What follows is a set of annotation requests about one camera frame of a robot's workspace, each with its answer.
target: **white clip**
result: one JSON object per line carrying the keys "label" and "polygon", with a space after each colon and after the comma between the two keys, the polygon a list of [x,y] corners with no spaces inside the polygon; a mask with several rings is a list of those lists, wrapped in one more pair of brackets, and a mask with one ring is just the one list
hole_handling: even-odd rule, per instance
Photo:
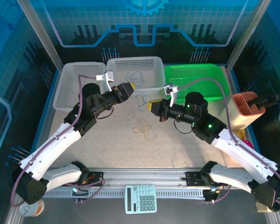
{"label": "white clip", "polygon": [[114,82],[113,71],[105,71],[103,75],[96,76],[97,81],[103,81],[103,88],[105,92],[111,91],[109,82]]}
{"label": "white clip", "polygon": [[164,91],[166,96],[169,95],[171,96],[170,107],[172,107],[177,99],[177,93],[178,93],[177,86],[174,85],[173,83],[169,83],[168,85],[164,85]]}
{"label": "white clip", "polygon": [[269,169],[269,167],[271,167],[270,163],[268,163],[267,166],[265,166],[266,169]]}

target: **pen holder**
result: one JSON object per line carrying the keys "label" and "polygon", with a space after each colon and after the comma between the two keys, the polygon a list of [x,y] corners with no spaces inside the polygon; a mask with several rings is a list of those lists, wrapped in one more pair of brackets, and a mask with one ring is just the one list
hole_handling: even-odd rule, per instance
{"label": "pen holder", "polygon": [[[266,112],[264,107],[260,110],[254,104],[251,107],[248,105],[248,101],[257,98],[255,92],[241,92],[234,94],[228,101],[228,110],[230,117],[230,124],[232,130],[245,129],[253,121],[259,118]],[[226,110],[224,109],[220,115],[220,120],[227,124]]]}

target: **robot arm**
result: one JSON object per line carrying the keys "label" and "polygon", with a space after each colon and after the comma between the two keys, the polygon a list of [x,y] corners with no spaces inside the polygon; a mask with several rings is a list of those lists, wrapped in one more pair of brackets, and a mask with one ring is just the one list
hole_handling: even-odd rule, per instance
{"label": "robot arm", "polygon": [[[270,208],[276,206],[275,200],[280,194],[280,179],[253,155],[261,158],[279,174],[280,165],[260,155],[234,135],[238,141],[235,143],[226,125],[208,113],[208,103],[200,93],[188,93],[185,106],[172,104],[170,99],[153,100],[147,106],[154,115],[160,117],[160,122],[172,118],[177,122],[191,124],[193,133],[198,138],[224,151],[246,170],[237,171],[209,161],[200,171],[204,182],[226,183],[248,191],[257,201]],[[245,146],[250,153],[239,145]]]}
{"label": "robot arm", "polygon": [[[98,85],[93,83],[85,85],[82,89],[82,112],[77,123],[69,128],[78,115],[79,104],[75,105],[57,131],[35,152],[20,161],[20,166],[13,171],[12,177],[15,182],[22,170],[30,164],[19,180],[16,193],[26,203],[33,204],[50,189],[72,182],[82,184],[87,179],[88,168],[78,161],[63,168],[47,170],[71,144],[83,137],[96,124],[96,118],[101,112],[111,110],[114,105],[126,101],[134,90],[135,84],[123,83],[112,87],[111,91],[100,94]],[[68,130],[60,136],[59,134],[66,129]],[[40,154],[31,162],[36,153]]]}

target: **black handle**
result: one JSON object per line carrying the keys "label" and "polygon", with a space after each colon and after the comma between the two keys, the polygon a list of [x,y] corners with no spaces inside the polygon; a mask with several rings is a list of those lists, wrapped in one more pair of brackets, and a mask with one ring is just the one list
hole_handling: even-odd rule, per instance
{"label": "black handle", "polygon": [[269,94],[248,101],[248,105],[251,107],[253,104],[255,104],[258,108],[263,106],[270,107],[276,105],[278,100],[280,100],[280,94]]}

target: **calculator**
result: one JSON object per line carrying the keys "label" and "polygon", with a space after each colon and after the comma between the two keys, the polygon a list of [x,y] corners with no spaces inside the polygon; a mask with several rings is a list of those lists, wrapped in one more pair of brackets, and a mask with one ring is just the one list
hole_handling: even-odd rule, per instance
{"label": "calculator", "polygon": [[155,186],[126,185],[125,190],[126,214],[153,213],[157,211]]}

